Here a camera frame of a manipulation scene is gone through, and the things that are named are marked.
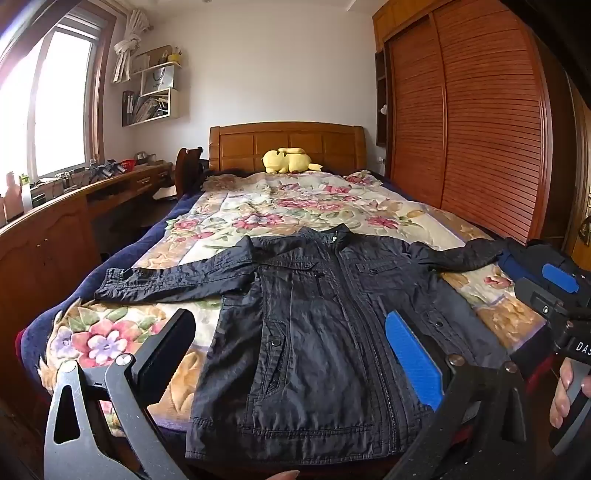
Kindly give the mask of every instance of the jacket zipper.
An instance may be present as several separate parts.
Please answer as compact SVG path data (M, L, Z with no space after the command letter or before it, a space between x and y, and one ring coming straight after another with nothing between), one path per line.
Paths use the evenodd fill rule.
M359 319L361 320L361 323L363 323L364 315L362 314L362 309L357 304L357 301L355 300L355 296L353 295L351 289L349 288L349 283L347 282L347 279L346 279L345 274L343 272L343 268L340 265L339 257L336 254L336 244L335 244L336 240L337 240L336 236L331 237L330 243L333 244L334 248L329 248L329 253L330 253L330 256L333 257L334 262L336 263L337 276L339 277L339 280L341 281L340 283L345 288L346 294L348 295L348 297L351 299L351 303L353 304L353 308L355 309L355 313L358 315ZM398 425L396 424L396 418L394 417L394 408L392 406L392 401L390 399L390 393L388 392L388 388L386 386L386 380L384 378L384 372L382 370L382 365L379 361L378 353L375 350L374 343L371 341L371 336L367 335L366 326L364 325L363 328L365 330L366 336L369 338L369 342L368 342L369 346L371 347L372 352L374 353L375 365L378 369L378 374L379 374L379 381L382 384L382 391L384 393L384 396L386 397L386 403L388 405L388 411L390 413L389 423L390 423L390 434L392 435L392 442L391 443L394 447L394 448L390 448L390 450L388 451L388 454L391 455L392 453L394 453L394 451L398 451Z

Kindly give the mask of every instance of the wooden desk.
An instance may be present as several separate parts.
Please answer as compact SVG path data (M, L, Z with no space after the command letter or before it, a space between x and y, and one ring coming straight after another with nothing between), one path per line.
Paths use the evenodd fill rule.
M53 199L0 229L0 396L25 419L36 394L15 356L17 333L65 300L100 264L91 220L170 176L172 164L138 168Z

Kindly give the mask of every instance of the window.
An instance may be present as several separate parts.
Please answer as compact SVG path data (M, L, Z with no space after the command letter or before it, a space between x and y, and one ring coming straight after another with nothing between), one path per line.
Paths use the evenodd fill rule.
M95 58L106 24L75 8L9 74L0 89L0 183L8 171L36 181L84 166L96 154Z

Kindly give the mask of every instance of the red basket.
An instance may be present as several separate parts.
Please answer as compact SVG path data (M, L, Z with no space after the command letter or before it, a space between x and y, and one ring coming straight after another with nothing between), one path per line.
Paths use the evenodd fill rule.
M130 171L132 171L135 168L135 162L136 162L136 160L134 158L130 158L129 160L122 161L121 165L125 169L125 172L129 173Z

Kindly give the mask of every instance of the jacket sleeve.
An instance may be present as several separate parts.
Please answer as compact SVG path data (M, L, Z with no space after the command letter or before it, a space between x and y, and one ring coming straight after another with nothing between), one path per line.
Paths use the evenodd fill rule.
M120 303L198 300L242 288L256 268L250 237L214 257L164 270L110 268L95 299Z
M505 240L475 238L463 247L435 250L416 242L409 246L409 253L413 261L435 270L465 272L493 263L505 246Z

